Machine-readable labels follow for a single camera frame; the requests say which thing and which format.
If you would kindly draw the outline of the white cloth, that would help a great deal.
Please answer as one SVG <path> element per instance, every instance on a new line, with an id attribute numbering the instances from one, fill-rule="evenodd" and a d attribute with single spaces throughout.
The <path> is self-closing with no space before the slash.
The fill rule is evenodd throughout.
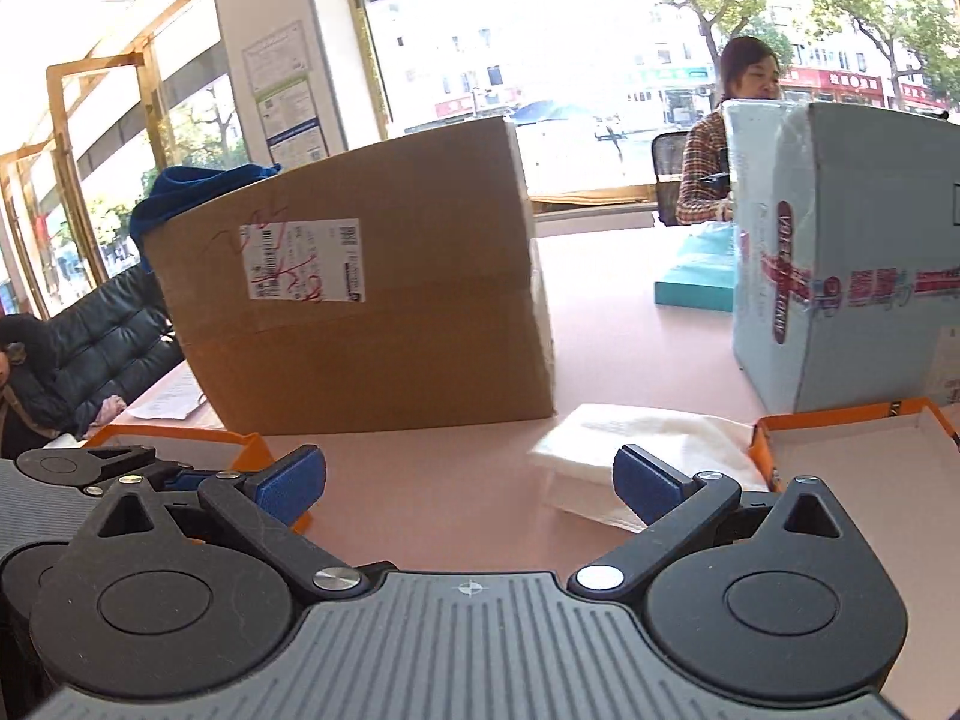
<path id="1" fill-rule="evenodd" d="M 547 502 L 592 522 L 640 532 L 721 473 L 765 493 L 770 475 L 748 456 L 752 429 L 719 416 L 585 403 L 529 452 L 550 473 Z"/>

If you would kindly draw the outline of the orange shoe box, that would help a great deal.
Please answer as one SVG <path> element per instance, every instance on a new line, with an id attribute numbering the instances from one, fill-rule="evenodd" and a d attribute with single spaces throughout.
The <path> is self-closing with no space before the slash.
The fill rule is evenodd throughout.
<path id="1" fill-rule="evenodd" d="M 236 434 L 223 429 L 169 427 L 158 424 L 108 424 L 86 442 L 86 447 L 148 445 L 163 460 L 182 461 L 199 470 L 262 472 L 277 456 L 259 434 Z"/>

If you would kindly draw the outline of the white paper document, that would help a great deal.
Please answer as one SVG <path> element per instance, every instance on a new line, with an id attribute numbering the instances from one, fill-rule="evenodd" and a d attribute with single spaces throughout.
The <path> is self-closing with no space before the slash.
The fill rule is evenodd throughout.
<path id="1" fill-rule="evenodd" d="M 124 415 L 139 421 L 185 421 L 206 403 L 194 371 L 181 362 L 140 395 Z"/>

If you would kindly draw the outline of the black leather sofa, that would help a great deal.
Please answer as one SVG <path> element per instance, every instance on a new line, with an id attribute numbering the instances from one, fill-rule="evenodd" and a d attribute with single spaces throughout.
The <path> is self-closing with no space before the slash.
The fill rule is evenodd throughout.
<path id="1" fill-rule="evenodd" d="M 130 405 L 184 360 L 160 283 L 140 265 L 60 310 L 47 327 L 75 436 L 86 433 L 109 397 Z"/>

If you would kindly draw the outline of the person on sofa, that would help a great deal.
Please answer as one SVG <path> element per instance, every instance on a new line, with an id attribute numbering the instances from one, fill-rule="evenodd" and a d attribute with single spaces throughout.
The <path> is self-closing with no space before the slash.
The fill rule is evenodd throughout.
<path id="1" fill-rule="evenodd" d="M 93 419 L 80 419 L 59 388 L 59 356 L 47 323 L 31 314 L 2 317 L 2 457 L 16 460 L 70 434 L 96 433 L 127 408 L 110 395 Z"/>

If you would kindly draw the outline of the orange box lid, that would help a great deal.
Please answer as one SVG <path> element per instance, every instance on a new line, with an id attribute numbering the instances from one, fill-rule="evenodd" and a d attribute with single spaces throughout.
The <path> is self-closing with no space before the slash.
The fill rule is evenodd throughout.
<path id="1" fill-rule="evenodd" d="M 908 610 L 885 695 L 913 718 L 958 709 L 958 408 L 921 401 L 768 416 L 750 455 L 786 483 L 818 476 Z"/>

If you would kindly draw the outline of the teal flat box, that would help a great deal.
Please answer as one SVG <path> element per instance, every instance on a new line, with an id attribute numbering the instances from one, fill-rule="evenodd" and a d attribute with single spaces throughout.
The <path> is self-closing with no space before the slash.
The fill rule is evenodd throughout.
<path id="1" fill-rule="evenodd" d="M 695 224 L 654 281 L 654 302 L 669 307 L 731 314 L 736 286 L 736 246 L 731 223 Z"/>

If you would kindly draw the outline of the large brown cardboard box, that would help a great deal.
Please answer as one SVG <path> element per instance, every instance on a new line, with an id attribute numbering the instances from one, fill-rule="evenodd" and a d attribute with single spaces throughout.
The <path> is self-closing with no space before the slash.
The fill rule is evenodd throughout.
<path id="1" fill-rule="evenodd" d="M 148 232 L 185 359 L 236 433 L 542 419 L 553 340 L 516 130 L 394 138 Z"/>

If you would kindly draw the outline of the blue cloth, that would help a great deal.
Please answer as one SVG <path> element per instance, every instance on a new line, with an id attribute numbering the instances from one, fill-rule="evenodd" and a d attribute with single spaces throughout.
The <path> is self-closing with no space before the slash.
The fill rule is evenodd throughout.
<path id="1" fill-rule="evenodd" d="M 231 169 L 199 166 L 171 166 L 161 171 L 149 189 L 148 197 L 133 208 L 128 234 L 140 252 L 140 266 L 151 273 L 145 249 L 145 236 L 172 218 L 210 200 L 235 192 L 238 188 L 276 176 L 279 164 L 259 166 L 241 164 Z"/>

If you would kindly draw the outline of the light blue cardboard box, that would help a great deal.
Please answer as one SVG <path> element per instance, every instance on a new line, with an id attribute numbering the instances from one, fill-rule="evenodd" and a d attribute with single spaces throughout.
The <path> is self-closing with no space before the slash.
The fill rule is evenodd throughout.
<path id="1" fill-rule="evenodd" d="M 958 400 L 958 128 L 838 103 L 724 108 L 732 348 L 771 413 Z"/>

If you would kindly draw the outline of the black office chair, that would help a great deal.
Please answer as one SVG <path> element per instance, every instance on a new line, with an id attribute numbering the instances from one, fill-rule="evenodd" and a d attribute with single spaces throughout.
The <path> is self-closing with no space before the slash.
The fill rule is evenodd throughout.
<path id="1" fill-rule="evenodd" d="M 651 142 L 654 197 L 658 205 L 659 221 L 665 226 L 679 224 L 677 200 L 682 182 L 686 135 L 686 130 L 672 130 L 659 133 Z"/>

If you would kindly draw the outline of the woman in plaid jacket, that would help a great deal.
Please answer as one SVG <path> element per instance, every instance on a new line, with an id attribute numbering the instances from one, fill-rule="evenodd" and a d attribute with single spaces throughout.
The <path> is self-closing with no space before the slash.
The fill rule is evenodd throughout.
<path id="1" fill-rule="evenodd" d="M 776 101 L 781 96 L 779 80 L 778 57 L 761 39 L 739 36 L 726 44 L 719 57 L 719 103 L 686 135 L 679 198 L 675 203 L 677 223 L 690 226 L 734 218 L 731 190 L 721 190 L 709 180 L 721 174 L 726 164 L 727 135 L 722 106 L 732 101 Z"/>

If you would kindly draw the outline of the wall poster notice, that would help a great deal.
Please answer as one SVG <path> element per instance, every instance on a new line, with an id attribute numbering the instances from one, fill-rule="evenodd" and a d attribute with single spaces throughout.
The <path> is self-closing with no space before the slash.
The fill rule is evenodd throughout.
<path id="1" fill-rule="evenodd" d="M 329 154 L 309 71 L 308 46 L 299 21 L 267 34 L 242 51 L 247 80 L 270 160 L 283 169 Z"/>

